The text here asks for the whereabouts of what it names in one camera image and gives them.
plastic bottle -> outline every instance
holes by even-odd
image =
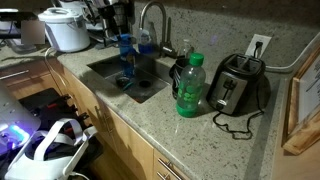
[[[131,37],[129,34],[122,34],[119,43],[120,64],[123,70],[123,76],[128,78],[134,77],[134,63],[136,50],[132,47]]]
[[[190,54],[193,53],[194,48],[190,44],[189,39],[183,39],[183,46],[179,49],[178,58],[190,58]]]
[[[198,103],[206,79],[201,67],[204,56],[199,53],[190,55],[189,65],[181,72],[176,109],[183,117],[192,117],[197,113]]]

electrical outlet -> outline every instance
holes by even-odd
[[[256,58],[261,58],[262,54],[264,53],[264,51],[266,50],[269,42],[271,40],[271,37],[269,36],[263,36],[263,35],[259,35],[259,34],[255,34],[248,46],[246,55],[248,56],[254,56],[254,50],[256,49],[256,42],[260,41],[262,42],[262,47],[260,47],[257,52],[256,52]]]

cabinet drawer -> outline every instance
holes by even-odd
[[[0,79],[6,85],[10,86],[23,81],[30,80],[49,74],[49,70],[42,60],[36,60],[23,63],[0,70]]]
[[[176,166],[174,166],[170,161],[164,157],[159,151],[154,149],[154,180],[189,180],[189,178],[183,174]]]

power cord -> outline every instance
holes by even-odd
[[[71,172],[70,176],[81,176],[83,177],[84,179],[86,180],[90,180],[87,176],[83,175],[83,174],[80,174],[80,173],[77,173],[77,172]]]
[[[51,64],[49,63],[49,61],[48,61],[48,59],[47,59],[47,56],[48,56],[48,54],[49,54],[49,51],[52,50],[52,49],[53,49],[53,48],[50,47],[50,48],[48,48],[48,49],[46,50],[46,52],[45,52],[45,54],[44,54],[45,63],[46,63],[46,65],[47,65],[47,67],[59,77],[59,79],[61,80],[63,86],[64,86],[66,89],[68,89],[68,87],[67,87],[67,85],[66,85],[63,77],[61,77],[60,74],[59,74],[56,70],[53,69],[53,67],[51,66]],[[70,96],[71,99],[73,100],[75,108],[79,109],[77,99],[76,99],[75,97],[73,97],[71,94],[69,94],[69,96]]]
[[[254,49],[254,53],[253,53],[253,57],[254,57],[254,58],[257,58],[257,56],[256,56],[257,50],[258,50],[259,48],[261,48],[262,45],[263,45],[263,42],[260,42],[260,41],[257,41],[257,42],[256,42],[256,48]]]
[[[301,54],[297,57],[297,59],[291,63],[288,66],[283,66],[283,67],[276,67],[276,66],[266,66],[266,71],[267,72],[280,72],[280,73],[291,73],[293,71],[294,65],[298,62],[303,60],[303,56],[309,51],[310,49],[313,49],[314,46],[319,44],[319,39],[320,39],[320,33],[318,33],[311,41],[310,43],[303,49]]]
[[[12,26],[13,26],[13,22],[11,22],[11,24],[10,24],[10,29],[9,29],[9,31],[8,31],[8,34],[11,33],[11,31],[12,31]]]
[[[219,111],[218,114],[216,114],[212,121],[213,123],[219,128],[221,129],[222,131],[224,132],[227,132],[227,133],[230,133],[232,134],[232,138],[235,139],[235,140],[249,140],[252,138],[253,134],[252,134],[252,131],[250,130],[250,122],[251,122],[251,119],[253,118],[256,118],[262,114],[264,114],[264,111],[261,109],[260,107],[260,102],[259,102],[259,94],[258,94],[258,91],[259,91],[259,85],[257,85],[257,88],[256,88],[256,100],[257,100],[257,106],[258,106],[258,109],[259,109],[259,112],[251,115],[248,119],[247,119],[247,130],[246,131],[237,131],[237,130],[230,130],[229,129],[229,125],[228,124],[219,124],[216,119],[222,114],[221,111]],[[247,137],[238,137],[237,134],[245,134],[247,135]]]

bottle label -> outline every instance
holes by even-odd
[[[134,63],[135,63],[136,50],[131,48],[127,54],[121,55],[121,65],[123,68],[123,74],[126,77],[134,76]]]
[[[197,103],[200,99],[202,92],[201,86],[186,86],[183,82],[179,84],[178,96],[182,98],[185,102]]]

